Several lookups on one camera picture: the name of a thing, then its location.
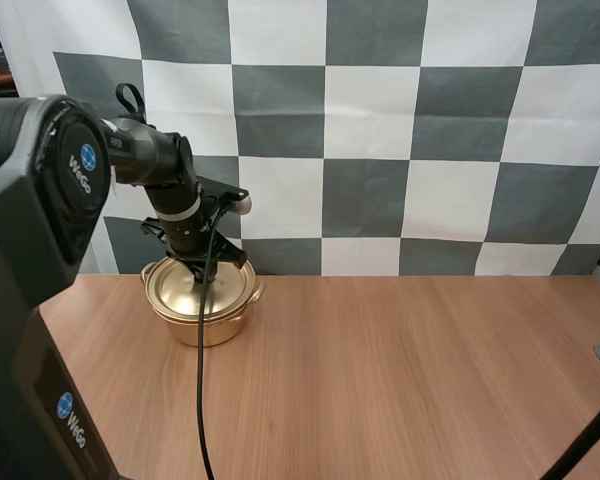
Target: pot handle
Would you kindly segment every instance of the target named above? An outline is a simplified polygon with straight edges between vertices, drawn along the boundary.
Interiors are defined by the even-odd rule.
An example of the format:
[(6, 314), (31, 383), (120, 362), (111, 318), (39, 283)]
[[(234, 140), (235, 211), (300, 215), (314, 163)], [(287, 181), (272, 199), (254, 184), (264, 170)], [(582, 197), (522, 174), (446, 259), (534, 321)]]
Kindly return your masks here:
[(147, 276), (151, 273), (151, 271), (155, 268), (155, 266), (157, 264), (158, 264), (157, 262), (148, 263), (140, 271), (140, 280), (142, 280), (142, 283), (144, 283), (146, 285), (146, 283), (147, 283)]
[(264, 283), (258, 282), (258, 285), (253, 290), (253, 293), (251, 294), (251, 298), (249, 298), (249, 301), (247, 303), (250, 305), (250, 304), (256, 303), (258, 300), (260, 300), (260, 297), (264, 293), (264, 290), (265, 290)]

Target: pot lid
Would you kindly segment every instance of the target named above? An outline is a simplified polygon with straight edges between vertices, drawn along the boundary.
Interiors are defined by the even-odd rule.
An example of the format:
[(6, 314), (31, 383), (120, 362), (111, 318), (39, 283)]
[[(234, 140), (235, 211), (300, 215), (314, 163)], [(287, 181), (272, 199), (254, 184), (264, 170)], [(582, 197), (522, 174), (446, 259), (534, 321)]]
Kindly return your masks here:
[[(202, 282), (181, 262), (166, 257), (143, 274), (147, 297), (159, 314), (174, 321), (198, 323)], [(218, 273), (209, 284), (205, 323), (218, 320), (244, 307), (255, 287), (255, 272), (249, 262), (241, 269), (218, 263)]]

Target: gray square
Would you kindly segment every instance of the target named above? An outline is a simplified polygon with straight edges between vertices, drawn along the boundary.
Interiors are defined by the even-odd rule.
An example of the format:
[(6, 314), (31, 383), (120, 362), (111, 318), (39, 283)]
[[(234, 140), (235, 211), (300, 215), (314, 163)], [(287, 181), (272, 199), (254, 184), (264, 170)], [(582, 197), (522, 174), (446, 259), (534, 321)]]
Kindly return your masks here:
[(407, 160), (325, 159), (323, 237), (400, 237)]
[(400, 275), (475, 275), (481, 242), (403, 238)]
[(328, 0), (327, 65), (418, 66), (427, 0)]
[(227, 0), (128, 0), (144, 60), (231, 63)]
[(539, 0), (525, 65), (600, 63), (600, 0)]
[(242, 248), (258, 275), (320, 275), (319, 238), (243, 240)]
[(590, 275), (600, 260), (600, 245), (567, 245), (551, 275)]
[(119, 83), (132, 83), (144, 97), (142, 60), (54, 52), (67, 95), (89, 103), (102, 118), (127, 113), (116, 99)]
[[(235, 187), (240, 186), (238, 157), (198, 155), (193, 157), (193, 165), (196, 169), (196, 175)], [(240, 238), (240, 216), (235, 213), (227, 213), (218, 223), (218, 232), (225, 237)]]
[(597, 167), (501, 164), (485, 241), (567, 243), (597, 170)]
[(104, 217), (118, 272), (140, 273), (150, 262), (157, 262), (165, 255), (160, 242), (142, 233), (140, 220)]
[(324, 67), (233, 66), (242, 156), (322, 158)]
[(411, 158), (500, 160), (521, 67), (420, 70)]

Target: blue logo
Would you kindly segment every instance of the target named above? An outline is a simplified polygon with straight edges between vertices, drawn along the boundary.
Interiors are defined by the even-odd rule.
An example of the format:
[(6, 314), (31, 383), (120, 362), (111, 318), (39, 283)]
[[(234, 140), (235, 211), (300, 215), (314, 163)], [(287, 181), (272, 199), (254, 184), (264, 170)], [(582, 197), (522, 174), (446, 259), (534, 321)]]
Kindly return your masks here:
[(69, 416), (69, 414), (71, 413), (72, 407), (73, 407), (73, 396), (69, 392), (63, 393), (62, 396), (60, 397), (60, 400), (58, 400), (58, 408), (57, 408), (58, 418), (60, 418), (60, 419), (67, 418)]
[(96, 152), (93, 151), (93, 147), (88, 143), (82, 146), (80, 151), (80, 158), (82, 159), (82, 165), (88, 171), (92, 172), (96, 168)]

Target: black cable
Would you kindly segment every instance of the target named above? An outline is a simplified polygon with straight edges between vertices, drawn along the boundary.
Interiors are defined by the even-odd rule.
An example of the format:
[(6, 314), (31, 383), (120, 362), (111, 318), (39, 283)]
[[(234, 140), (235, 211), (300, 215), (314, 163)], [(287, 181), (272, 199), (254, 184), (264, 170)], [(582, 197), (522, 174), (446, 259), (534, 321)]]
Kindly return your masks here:
[(207, 440), (204, 436), (204, 420), (202, 418), (202, 374), (204, 362), (204, 307), (207, 300), (207, 290), (209, 289), (209, 266), (211, 265), (211, 250), (213, 249), (213, 240), (216, 236), (218, 222), (224, 211), (219, 211), (211, 225), (211, 236), (209, 238), (209, 248), (207, 257), (204, 260), (204, 271), (202, 278), (202, 294), (200, 296), (200, 311), (198, 313), (198, 388), (196, 393), (197, 398), (197, 413), (198, 413), (198, 437), (200, 438), (200, 451), (204, 462), (204, 469), (207, 472), (207, 478), (214, 480), (213, 470), (211, 470), (211, 462), (209, 461), (209, 452), (207, 452)]
[(561, 480), (600, 440), (600, 411), (540, 480)]

